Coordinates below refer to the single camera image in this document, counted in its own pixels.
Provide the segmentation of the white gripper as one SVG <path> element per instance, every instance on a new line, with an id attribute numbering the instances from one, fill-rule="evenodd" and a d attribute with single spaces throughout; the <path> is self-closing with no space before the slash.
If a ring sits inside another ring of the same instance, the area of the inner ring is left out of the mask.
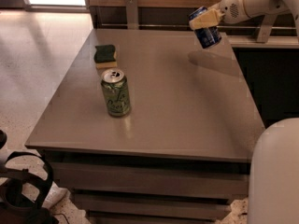
<path id="1" fill-rule="evenodd" d="M 192 30 L 217 26 L 221 21 L 235 24 L 249 19 L 244 0 L 221 0 L 208 10 L 193 12 L 189 25 Z"/>

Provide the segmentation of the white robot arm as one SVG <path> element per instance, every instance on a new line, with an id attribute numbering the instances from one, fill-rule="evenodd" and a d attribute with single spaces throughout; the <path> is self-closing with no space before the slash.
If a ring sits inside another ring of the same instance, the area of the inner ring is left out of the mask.
<path id="1" fill-rule="evenodd" d="M 270 29 L 288 13 L 299 35 L 299 0 L 220 0 L 194 11 L 189 25 L 206 49 L 218 43 L 206 28 L 262 16 Z M 247 224 L 299 224 L 298 67 L 296 52 L 252 51 L 242 60 L 266 126 L 251 159 Z"/>

